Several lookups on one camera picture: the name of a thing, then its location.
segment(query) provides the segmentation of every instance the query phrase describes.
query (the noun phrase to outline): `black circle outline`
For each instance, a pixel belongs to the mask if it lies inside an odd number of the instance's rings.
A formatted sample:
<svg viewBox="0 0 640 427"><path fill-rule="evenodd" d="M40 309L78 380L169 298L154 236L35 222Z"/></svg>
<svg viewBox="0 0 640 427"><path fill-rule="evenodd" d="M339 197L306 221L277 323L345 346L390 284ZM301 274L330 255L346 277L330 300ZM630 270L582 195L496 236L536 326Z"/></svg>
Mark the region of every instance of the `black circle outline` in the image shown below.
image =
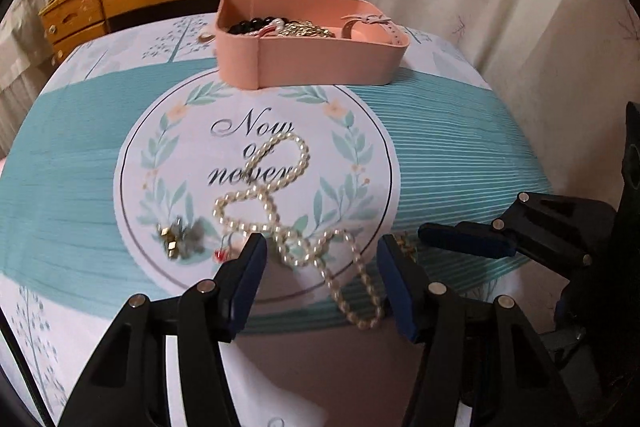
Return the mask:
<svg viewBox="0 0 640 427"><path fill-rule="evenodd" d="M140 124L138 125L138 127L135 129L135 131L133 132L131 138L129 139L129 143L127 143L127 146L125 148L125 152L124 152L124 156L122 158L122 167L120 168L120 206L121 206L121 210L122 210L122 217L124 219L124 223L127 227L127 231L129 232L130 237L132 238L133 242L136 244L136 246L138 247L138 250L140 251L140 253L142 254L142 256L146 259L146 261L161 275L163 275L164 277L166 277L169 281L171 281L173 284L177 285L180 288L183 288L184 290L188 290L189 287L185 286L182 282L174 279L174 277L171 277L168 273L166 273L161 267L158 266L158 264L156 264L151 257L146 253L146 251L142 248L142 245L140 245L138 239L136 238L136 236L133 234L133 230L131 228L131 225L129 223L129 219L127 219L127 213L125 211L124 208L124 195L123 195L123 190L122 190L122 178L123 178L123 174L124 174L124 167L125 167L125 163L127 162L127 154L129 153L129 147L131 146L131 143L133 142L134 138L136 137L136 134L138 133L138 131L140 130L140 128L142 127L143 123L145 123L146 119L148 117L151 116L151 114L156 110L156 108L158 108L158 106L164 102L164 100L166 100L167 98L169 98L169 96L171 96L172 94L174 94L175 92L177 92L179 89L182 89L183 87L188 86L189 84L191 84L192 82L195 82L196 80L199 80L201 78L204 78L205 76L212 74L212 73L217 73L218 70L214 70L214 71L207 71L206 73L203 73L199 76L196 76L195 78L192 78L191 80L189 80L187 83L185 84L180 84L179 86L174 86L173 89L167 91L165 93L165 95L157 101L157 103L151 108L151 110L148 112L148 115L146 115L145 118L143 118L143 120L140 122ZM371 238L369 239L369 242L366 244L366 246L364 248L362 248L362 251L366 251L367 248L369 248L369 246L371 245L372 241L374 240L374 238L378 235L378 232L380 231L380 228L382 227L382 224L385 221L386 218L386 213L388 212L389 209L389 204L391 202L391 194L393 191L393 186L394 186L394 174L393 174L393 166L391 163L391 156L389 154L389 148L388 148L388 144L386 143L385 137L382 134L382 131L380 131L380 128L378 127L378 124L373 120L373 118L371 117L371 115L369 114L368 111L366 111L364 109L364 107L362 107L362 104L358 101L355 100L348 92L346 92L344 89L342 89L342 87L340 86L333 86L336 89L340 90L342 93L344 93L346 96L348 96L351 100L353 100L354 103L356 103L356 105L358 105L359 108L361 108L361 110L364 112L364 114L367 115L367 118L369 118L369 120L371 121L371 123L373 124L373 126L376 128L376 131L378 131L378 133L380 134L380 137L382 138L382 142L385 144L385 153L386 153L386 160L387 160L387 164L389 167L389 193L386 197L386 203L385 203L385 210L382 214L382 218L380 219L380 222L376 228L376 231L373 233L373 235L371 236ZM347 270L350 266L353 265L353 260L346 264L339 272L335 273L335 276L339 276L342 273L345 272L345 270ZM304 290L301 290L299 292L296 293L292 293L290 295L284 296L284 297L277 297L277 298L270 298L270 299L255 299L255 303L259 304L259 305L264 305L264 304L273 304L273 303L279 303L285 300L289 300L289 299L294 299L303 295L307 295L308 293L312 293L315 290L321 288L322 286L324 286L324 283L318 283L315 286L311 286L309 288L306 288Z"/></svg>

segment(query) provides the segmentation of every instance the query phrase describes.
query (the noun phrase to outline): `drawer handle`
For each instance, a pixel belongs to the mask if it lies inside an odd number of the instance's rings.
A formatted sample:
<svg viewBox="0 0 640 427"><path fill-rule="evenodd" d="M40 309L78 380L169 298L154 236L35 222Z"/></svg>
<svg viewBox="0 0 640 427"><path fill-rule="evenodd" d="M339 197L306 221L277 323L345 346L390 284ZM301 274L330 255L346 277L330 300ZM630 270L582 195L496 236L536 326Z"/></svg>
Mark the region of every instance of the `drawer handle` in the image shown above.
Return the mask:
<svg viewBox="0 0 640 427"><path fill-rule="evenodd" d="M64 19L62 19L62 23L63 24L69 24L73 19L75 19L76 17L78 17L77 13L70 13L69 15L67 15Z"/></svg>

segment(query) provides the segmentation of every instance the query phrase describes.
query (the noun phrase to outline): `black cable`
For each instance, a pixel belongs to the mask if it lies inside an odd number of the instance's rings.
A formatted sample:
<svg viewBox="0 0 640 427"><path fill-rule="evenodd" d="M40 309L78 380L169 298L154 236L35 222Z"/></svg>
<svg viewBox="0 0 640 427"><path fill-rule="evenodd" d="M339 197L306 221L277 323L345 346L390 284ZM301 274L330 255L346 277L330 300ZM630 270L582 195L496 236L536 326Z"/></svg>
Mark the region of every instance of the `black cable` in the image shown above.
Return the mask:
<svg viewBox="0 0 640 427"><path fill-rule="evenodd" d="M9 322L6 320L6 317L2 312L2 308L0 308L0 334L4 337L7 345L9 346L9 350L14 356L15 363L17 363L18 369L20 369L20 373L24 378L24 383L27 385L29 394L31 394L31 398L33 398L33 402L40 414L40 418L44 422L45 427L56 427L56 424L53 422L53 418L51 418L49 413L49 409L47 409L44 399L38 390L36 381L31 374L27 360L24 358L22 350L20 349L18 340L15 338L14 332L9 326Z"/></svg>

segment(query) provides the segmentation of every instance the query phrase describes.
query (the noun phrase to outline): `pearl necklace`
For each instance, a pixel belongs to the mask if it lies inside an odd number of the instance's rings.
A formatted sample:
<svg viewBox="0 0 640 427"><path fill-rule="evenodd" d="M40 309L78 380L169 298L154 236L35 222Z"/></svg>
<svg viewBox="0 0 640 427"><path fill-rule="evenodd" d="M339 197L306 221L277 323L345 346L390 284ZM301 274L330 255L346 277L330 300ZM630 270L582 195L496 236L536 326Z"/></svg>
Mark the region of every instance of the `pearl necklace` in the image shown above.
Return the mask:
<svg viewBox="0 0 640 427"><path fill-rule="evenodd" d="M275 182L267 183L266 185L258 185L255 180L251 180L251 174L260 161L277 144L285 140L292 140L300 150L300 159L293 170L288 172L284 178ZM357 326L360 330L375 328L380 323L380 319L383 317L384 312L381 306L380 297L378 297L376 289L371 283L371 278L367 274L367 267L362 260L353 235L347 230L326 229L312 246L308 239L301 237L298 230L286 227L280 222L280 216L276 211L276 206L273 203L271 195L274 192L281 190L281 188L292 184L302 176L308 165L309 147L300 136L297 136L292 132L280 132L274 134L267 142L262 144L260 149L258 149L251 158L249 158L249 161L242 170L241 178L251 184L251 187L247 190L239 190L238 192L228 192L221 198L218 198L213 206L213 217L218 220L220 225L227 227L231 232L242 232L245 236L252 232L271 233L278 247L278 253L280 254L281 260L284 264L290 267L304 267L309 264L313 264L313 266L318 269L324 284L329 288L331 298L335 301L338 309L345 315L347 320L351 324ZM240 219L232 219L225 216L225 207L229 203L246 200L258 200L262 203L262 207L267 214L266 223L246 223ZM353 253L353 264L356 266L360 276L360 281L366 288L370 301L375 308L374 317L370 319L361 319L355 312L351 311L349 303L342 295L338 282L334 279L334 275L322 259L322 254L325 252L331 240L339 237L342 237L351 248L351 253ZM304 255L302 257L296 257L290 254L287 241L290 241L302 248Z"/></svg>

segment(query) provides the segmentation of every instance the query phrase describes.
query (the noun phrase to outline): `pink strap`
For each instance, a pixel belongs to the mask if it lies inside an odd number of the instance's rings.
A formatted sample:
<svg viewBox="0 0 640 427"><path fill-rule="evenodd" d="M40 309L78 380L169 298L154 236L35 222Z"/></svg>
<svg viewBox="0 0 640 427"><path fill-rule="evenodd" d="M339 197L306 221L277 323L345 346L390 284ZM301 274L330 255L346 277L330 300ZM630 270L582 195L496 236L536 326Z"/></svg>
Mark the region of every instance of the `pink strap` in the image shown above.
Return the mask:
<svg viewBox="0 0 640 427"><path fill-rule="evenodd" d="M385 16L385 15L376 15L373 13L365 14L358 13L354 15L347 15L342 17L346 22L342 27L341 38L343 39L351 39L351 30L353 29L353 25L356 22L361 22L363 24L380 24L385 31L391 36L391 41L396 46L402 45L402 37L400 33L400 29L396 26L393 21Z"/></svg>

